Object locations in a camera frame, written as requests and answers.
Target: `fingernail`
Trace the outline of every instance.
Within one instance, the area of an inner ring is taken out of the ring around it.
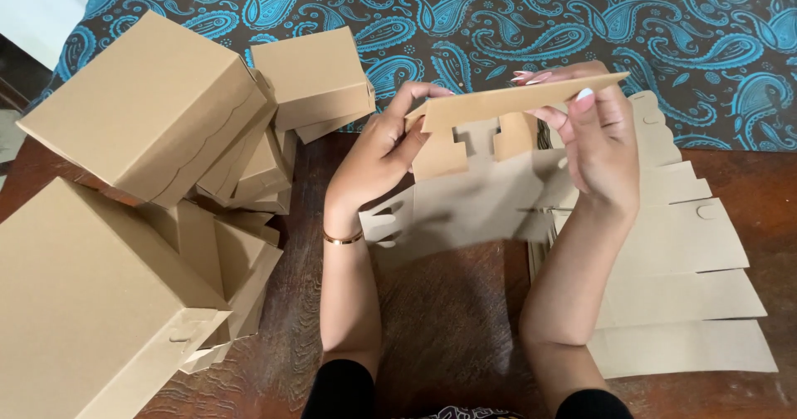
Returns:
[[[583,98],[589,97],[590,95],[592,95],[592,89],[587,87],[583,89],[581,92],[579,92],[578,95],[575,96],[575,100],[576,101],[582,100]]]
[[[529,85],[532,85],[532,84],[537,84],[539,82],[543,82],[543,81],[547,80],[548,78],[551,78],[551,75],[553,75],[553,72],[545,72],[544,74],[539,74],[539,75],[535,76],[534,78],[528,80],[528,82],[526,83],[526,86],[529,86]]]

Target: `woman's right hand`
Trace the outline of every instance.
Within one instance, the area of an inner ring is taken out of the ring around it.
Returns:
[[[590,61],[540,72],[515,72],[518,86],[608,74]],[[567,103],[567,114],[551,106],[529,111],[562,137],[575,187],[586,198],[635,216],[639,209],[639,159],[633,109],[616,84],[597,93],[584,89]]]

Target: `woman's left hand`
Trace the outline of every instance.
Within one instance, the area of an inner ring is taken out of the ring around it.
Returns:
[[[382,113],[368,119],[363,132],[340,164],[327,187],[324,230],[344,240],[359,232],[357,210],[393,189],[412,166],[428,134],[421,132],[423,119],[404,136],[404,116],[421,97],[453,95],[431,83],[405,82]]]

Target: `bracelet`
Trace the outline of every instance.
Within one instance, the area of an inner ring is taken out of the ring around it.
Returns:
[[[355,242],[355,241],[357,241],[359,239],[362,239],[363,238],[363,234],[364,234],[364,231],[361,229],[357,233],[357,235],[353,236],[351,239],[337,240],[337,239],[333,239],[332,237],[327,235],[327,232],[325,230],[322,230],[322,232],[324,233],[324,240],[326,240],[326,241],[328,241],[328,242],[330,242],[332,244],[351,244],[351,243],[353,243],[353,242]]]

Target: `hand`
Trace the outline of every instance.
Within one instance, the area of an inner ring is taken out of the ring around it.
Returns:
[[[536,73],[515,72],[518,86],[546,84],[608,74],[603,62],[590,61]],[[562,137],[579,201],[598,201],[636,215],[639,209],[639,159],[633,109],[620,87],[597,93],[584,89],[567,104],[567,114],[551,106],[529,111]]]
[[[415,98],[453,95],[431,83],[405,82],[381,114],[368,119],[363,132],[340,164],[327,187],[324,230],[336,239],[359,231],[357,210],[393,189],[412,166],[429,134],[421,133],[423,119],[404,135],[404,116]]]

